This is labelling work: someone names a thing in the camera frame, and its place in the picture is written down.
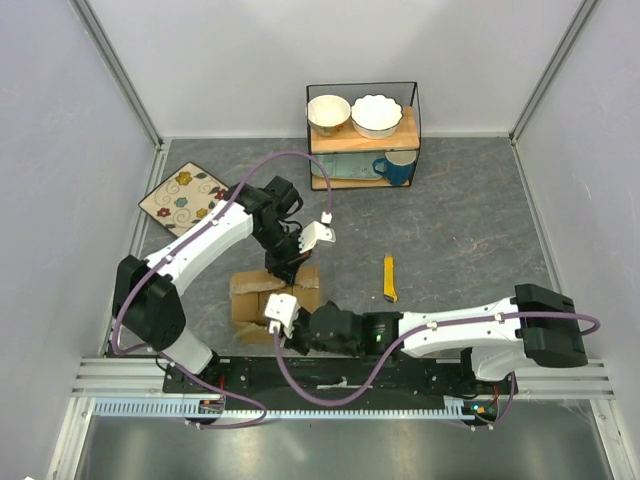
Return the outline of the yellow utility knife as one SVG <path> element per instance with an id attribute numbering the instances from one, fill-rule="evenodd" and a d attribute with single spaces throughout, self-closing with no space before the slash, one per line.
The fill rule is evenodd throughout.
<path id="1" fill-rule="evenodd" d="M 386 255 L 383 260 L 383 295 L 390 303 L 396 303 L 398 296 L 395 289 L 394 258 Z"/>

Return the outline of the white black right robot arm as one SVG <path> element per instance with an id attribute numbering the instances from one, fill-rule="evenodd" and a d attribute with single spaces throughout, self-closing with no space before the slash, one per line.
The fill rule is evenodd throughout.
<path id="1" fill-rule="evenodd" d="M 312 313 L 300 310 L 284 345 L 302 355 L 314 350 L 367 357 L 393 350 L 415 359 L 461 349 L 470 361 L 458 368 L 459 384 L 477 394 L 519 368 L 585 366 L 579 323 L 571 298 L 520 284 L 510 297 L 438 313 L 356 314 L 328 302 Z"/>

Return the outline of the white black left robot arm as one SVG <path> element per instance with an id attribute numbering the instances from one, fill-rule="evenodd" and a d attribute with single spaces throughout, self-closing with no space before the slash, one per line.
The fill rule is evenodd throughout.
<path id="1" fill-rule="evenodd" d="M 301 229 L 289 217 L 303 201 L 280 176 L 265 187 L 234 186 L 182 237 L 141 260 L 133 255 L 117 268 L 112 316 L 145 346 L 186 368 L 185 382 L 208 393 L 219 382 L 216 354 L 186 326 L 181 296 L 204 269 L 233 245 L 252 236 L 265 251 L 265 268 L 291 285 L 310 254 L 300 247 Z"/>

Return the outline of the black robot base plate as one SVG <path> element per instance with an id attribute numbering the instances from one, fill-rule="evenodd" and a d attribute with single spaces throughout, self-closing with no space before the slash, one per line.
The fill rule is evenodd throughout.
<path id="1" fill-rule="evenodd" d="M 289 357 L 285 364 L 307 393 L 325 400 L 338 400 L 364 383 L 376 361 L 375 357 Z M 254 399 L 267 409 L 314 405 L 289 386 L 273 357 L 221 358 L 198 377 L 215 387 Z M 395 353 L 385 362 L 368 391 L 345 407 L 439 408 L 446 396 L 471 400 L 479 395 L 509 393 L 507 378 L 477 380 L 467 361 L 442 363 Z"/>

